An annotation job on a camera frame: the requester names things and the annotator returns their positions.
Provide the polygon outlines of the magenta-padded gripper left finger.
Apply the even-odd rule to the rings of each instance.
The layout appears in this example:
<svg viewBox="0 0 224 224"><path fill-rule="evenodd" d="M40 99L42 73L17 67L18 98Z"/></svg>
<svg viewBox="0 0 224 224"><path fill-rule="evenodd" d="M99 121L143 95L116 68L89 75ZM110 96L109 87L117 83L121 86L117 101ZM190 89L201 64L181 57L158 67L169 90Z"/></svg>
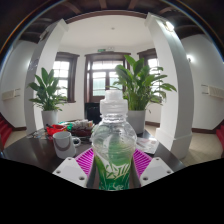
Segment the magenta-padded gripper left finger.
<svg viewBox="0 0 224 224"><path fill-rule="evenodd" d="M89 148L75 158L67 157L53 174L78 186L92 187L95 179L93 150Z"/></svg>

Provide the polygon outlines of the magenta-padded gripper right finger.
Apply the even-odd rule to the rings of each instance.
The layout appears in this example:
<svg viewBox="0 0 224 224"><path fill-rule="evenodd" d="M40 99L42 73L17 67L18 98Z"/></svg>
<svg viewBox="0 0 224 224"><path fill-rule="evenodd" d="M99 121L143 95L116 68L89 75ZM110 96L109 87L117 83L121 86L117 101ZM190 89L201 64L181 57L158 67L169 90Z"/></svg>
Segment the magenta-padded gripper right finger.
<svg viewBox="0 0 224 224"><path fill-rule="evenodd" d="M138 149L133 154L132 171L135 188L146 186L173 173L160 157L151 158Z"/></svg>

